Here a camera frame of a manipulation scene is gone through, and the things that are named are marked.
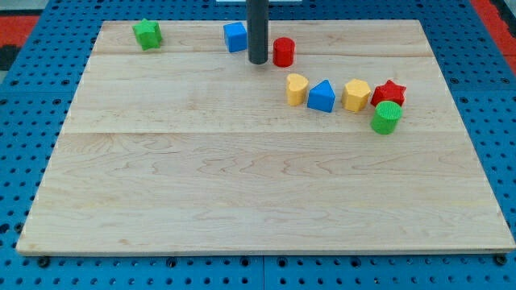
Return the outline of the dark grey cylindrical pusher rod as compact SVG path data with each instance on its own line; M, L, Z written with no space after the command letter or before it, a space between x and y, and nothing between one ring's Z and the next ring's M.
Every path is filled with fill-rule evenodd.
M248 59L252 64L268 60L268 0L247 0Z

